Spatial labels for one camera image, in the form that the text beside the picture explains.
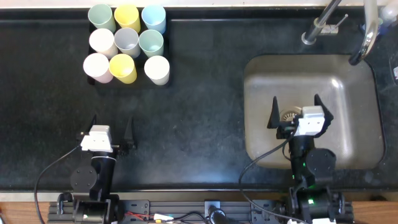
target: cup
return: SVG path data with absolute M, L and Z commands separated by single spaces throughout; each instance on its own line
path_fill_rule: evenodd
M 139 36 L 139 46 L 148 57 L 163 55 L 163 36 L 156 30 L 145 30 Z
M 118 54 L 118 48 L 114 44 L 113 33 L 108 29 L 94 30 L 88 42 L 96 52 L 105 55 L 108 59 Z
M 126 54 L 118 54 L 109 62 L 109 71 L 118 80 L 130 84 L 137 79 L 137 70 L 133 59 Z
M 124 54 L 130 55 L 132 58 L 136 58 L 141 53 L 141 49 L 138 45 L 138 34 L 132 28 L 119 29 L 114 34 L 114 43 Z
M 138 9 L 134 5 L 126 4 L 117 7 L 114 18 L 122 28 L 132 28 L 137 33 L 141 30 Z
M 164 34 L 166 31 L 166 10 L 160 5 L 147 6 L 142 10 L 142 20 L 148 29 Z
M 93 53 L 83 62 L 85 73 L 100 83 L 108 83 L 113 75 L 109 71 L 109 61 L 103 54 Z
M 170 64 L 163 56 L 156 55 L 148 59 L 144 71 L 156 85 L 164 85 L 169 81 Z
M 112 9 L 105 4 L 98 4 L 88 11 L 88 19 L 97 29 L 104 28 L 111 32 L 116 30 Z

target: wooden floor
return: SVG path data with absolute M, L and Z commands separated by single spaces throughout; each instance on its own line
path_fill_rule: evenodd
M 398 223 L 398 202 L 354 202 L 355 224 Z M 40 202 L 43 219 L 47 219 L 48 202 Z M 0 202 L 5 224 L 40 224 L 33 202 Z

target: sink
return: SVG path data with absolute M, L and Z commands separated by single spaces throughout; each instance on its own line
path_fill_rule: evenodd
M 366 62 L 352 66 L 348 59 L 348 55 L 263 55 L 246 65 L 244 123 L 251 159 L 283 142 L 276 139 L 276 129 L 267 129 L 274 96 L 280 118 L 290 120 L 303 106 L 313 106 L 314 95 L 319 94 L 335 118 L 315 139 L 315 147 L 332 150 L 337 169 L 370 169 L 379 163 L 384 140 L 373 72 Z M 281 151 L 258 165 L 290 169 Z

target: black countertop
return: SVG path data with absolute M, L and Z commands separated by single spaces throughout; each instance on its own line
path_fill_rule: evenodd
M 3 11 L 0 17 L 0 190 L 32 190 L 41 170 L 76 144 L 76 132 L 96 113 L 122 135 L 134 116 L 138 150 L 121 157 L 113 190 L 236 189 L 250 163 L 244 142 L 243 70 L 262 54 L 350 54 L 362 42 L 362 9 L 333 37 L 313 46 L 300 36 L 322 10 L 169 9 L 168 88 L 98 91 L 87 84 L 85 10 Z M 369 170 L 337 170 L 336 189 L 398 188 L 398 28 L 378 40 L 366 59 L 374 69 L 386 142 Z M 74 152 L 50 169 L 42 190 L 70 190 L 69 176 L 88 155 Z M 291 171 L 255 167 L 247 188 L 283 190 Z

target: white cup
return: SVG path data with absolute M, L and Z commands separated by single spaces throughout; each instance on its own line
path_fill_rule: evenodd
M 132 28 L 122 28 L 114 34 L 114 43 L 118 49 L 132 58 L 138 57 L 141 53 L 138 39 L 137 32 Z
M 169 81 L 170 64 L 163 56 L 153 56 L 145 62 L 145 74 L 156 84 L 164 85 Z
M 97 29 L 90 35 L 90 46 L 108 59 L 118 54 L 118 48 L 114 44 L 113 33 L 108 29 Z
M 166 10 L 160 5 L 147 6 L 142 10 L 142 20 L 148 29 L 164 34 L 166 31 Z
M 85 73 L 100 83 L 108 83 L 113 75 L 109 71 L 109 61 L 103 54 L 93 53 L 83 62 Z
M 156 30 L 145 30 L 139 36 L 139 46 L 148 57 L 163 55 L 163 36 Z
M 97 29 L 104 28 L 111 32 L 116 30 L 112 9 L 105 4 L 98 4 L 88 11 L 88 20 L 94 24 Z

